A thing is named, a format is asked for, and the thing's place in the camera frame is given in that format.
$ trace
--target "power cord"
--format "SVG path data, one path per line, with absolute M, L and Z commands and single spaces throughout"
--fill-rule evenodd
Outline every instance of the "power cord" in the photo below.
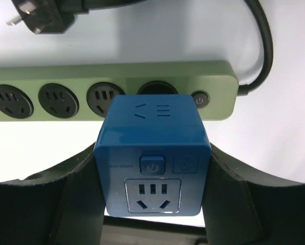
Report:
M 146 0 L 12 0 L 19 16 L 7 24 L 14 26 L 24 21 L 35 34 L 64 33 L 75 21 L 76 14 L 89 13 L 94 9 L 117 8 Z M 273 41 L 266 14 L 259 0 L 244 0 L 259 27 L 264 62 L 258 77 L 250 84 L 240 85 L 238 96 L 257 89 L 267 78 L 273 64 Z

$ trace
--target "blue top face of cube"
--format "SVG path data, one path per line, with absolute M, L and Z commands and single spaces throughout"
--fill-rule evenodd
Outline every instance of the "blue top face of cube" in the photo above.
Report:
M 97 145 L 209 145 L 196 105 L 187 94 L 118 95 Z

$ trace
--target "five-hole socket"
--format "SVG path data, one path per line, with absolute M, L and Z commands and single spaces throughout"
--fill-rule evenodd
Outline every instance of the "five-hole socket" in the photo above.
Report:
M 137 94 L 178 94 L 176 88 L 163 81 L 152 81 L 143 85 Z
M 7 116 L 25 119 L 33 114 L 30 98 L 20 89 L 10 85 L 0 85 L 0 110 Z
M 98 116 L 106 117 L 112 99 L 119 94 L 125 94 L 117 85 L 107 82 L 93 84 L 86 94 L 90 109 Z
M 60 84 L 44 85 L 39 91 L 38 98 L 42 108 L 58 118 L 71 118 L 79 111 L 80 105 L 75 94 Z

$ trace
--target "power strip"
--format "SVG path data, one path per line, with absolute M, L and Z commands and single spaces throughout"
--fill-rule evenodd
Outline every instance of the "power strip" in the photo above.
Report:
M 228 118 L 239 88 L 226 61 L 0 68 L 0 121 L 104 120 L 114 96 L 155 81 L 192 95 L 202 120 Z

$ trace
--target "blue power button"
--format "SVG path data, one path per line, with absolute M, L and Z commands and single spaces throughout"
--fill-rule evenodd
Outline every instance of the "blue power button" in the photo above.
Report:
M 163 175 L 165 158 L 163 156 L 141 156 L 140 171 L 145 176 Z

